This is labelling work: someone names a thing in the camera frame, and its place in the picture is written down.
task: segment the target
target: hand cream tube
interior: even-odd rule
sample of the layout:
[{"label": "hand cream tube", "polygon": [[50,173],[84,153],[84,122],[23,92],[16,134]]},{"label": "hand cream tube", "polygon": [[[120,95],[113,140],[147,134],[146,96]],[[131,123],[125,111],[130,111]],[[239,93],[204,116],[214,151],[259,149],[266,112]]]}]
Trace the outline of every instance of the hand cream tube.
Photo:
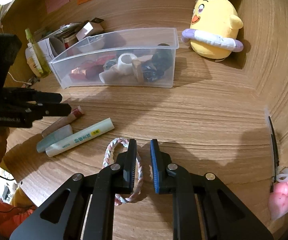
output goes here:
[{"label": "hand cream tube", "polygon": [[88,128],[85,128],[84,130],[74,133],[73,135],[68,136],[67,138],[59,142],[52,144],[51,146],[46,148],[45,152],[49,157],[53,157],[57,154],[72,149],[73,147],[80,145],[81,143],[84,143],[99,135],[102,135],[103,133],[106,133],[112,129],[114,129],[114,125],[111,119],[107,118]]}]

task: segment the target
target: toy figure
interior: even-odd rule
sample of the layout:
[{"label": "toy figure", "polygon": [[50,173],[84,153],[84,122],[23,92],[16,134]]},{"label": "toy figure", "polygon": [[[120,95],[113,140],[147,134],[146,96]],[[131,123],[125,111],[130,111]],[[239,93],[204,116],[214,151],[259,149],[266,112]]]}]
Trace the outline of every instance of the toy figure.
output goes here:
[{"label": "toy figure", "polygon": [[203,57],[224,59],[243,44],[236,40],[243,27],[234,6],[228,0],[197,0],[191,26],[182,32],[182,41],[190,43]]}]

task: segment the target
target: braided hair tie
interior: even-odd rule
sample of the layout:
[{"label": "braided hair tie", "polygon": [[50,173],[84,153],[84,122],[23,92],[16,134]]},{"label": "braided hair tie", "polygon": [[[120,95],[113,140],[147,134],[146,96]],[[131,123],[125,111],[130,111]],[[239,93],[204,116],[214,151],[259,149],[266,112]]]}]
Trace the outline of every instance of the braided hair tie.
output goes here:
[{"label": "braided hair tie", "polygon": [[[111,156],[111,152],[115,148],[115,146],[118,145],[119,143],[123,144],[125,148],[128,148],[129,141],[126,138],[122,137],[122,138],[115,138],[114,140],[112,140],[107,146],[107,149],[105,151],[104,160],[103,160],[103,168],[109,166],[109,158]],[[138,152],[136,152],[136,162],[137,162],[137,169],[139,173],[139,180],[137,182],[135,190],[133,191],[132,195],[130,195],[127,198],[123,198],[120,194],[115,194],[115,206],[122,205],[123,203],[126,204],[129,202],[133,202],[141,191],[141,187],[143,185],[143,168],[140,163],[141,158]]]}]

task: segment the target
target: tape roll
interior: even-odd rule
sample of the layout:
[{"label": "tape roll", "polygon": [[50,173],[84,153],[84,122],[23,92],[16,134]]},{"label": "tape roll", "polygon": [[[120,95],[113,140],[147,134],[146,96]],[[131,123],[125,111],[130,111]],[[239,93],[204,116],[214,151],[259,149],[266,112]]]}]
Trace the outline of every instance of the tape roll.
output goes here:
[{"label": "tape roll", "polygon": [[130,75],[133,73],[132,59],[137,57],[133,53],[124,53],[119,56],[117,61],[118,72],[122,75]]},{"label": "tape roll", "polygon": [[288,181],[288,174],[279,173],[279,174],[276,176],[276,180],[277,180],[278,182],[287,182],[287,181]]}]

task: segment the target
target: clear plastic storage box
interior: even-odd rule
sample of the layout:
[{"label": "clear plastic storage box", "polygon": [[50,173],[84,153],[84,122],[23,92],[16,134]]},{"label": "clear plastic storage box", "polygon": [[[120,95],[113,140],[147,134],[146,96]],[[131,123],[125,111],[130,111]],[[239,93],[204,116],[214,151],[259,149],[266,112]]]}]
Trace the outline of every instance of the clear plastic storage box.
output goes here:
[{"label": "clear plastic storage box", "polygon": [[123,30],[86,37],[50,62],[62,86],[173,86],[175,28]]}]

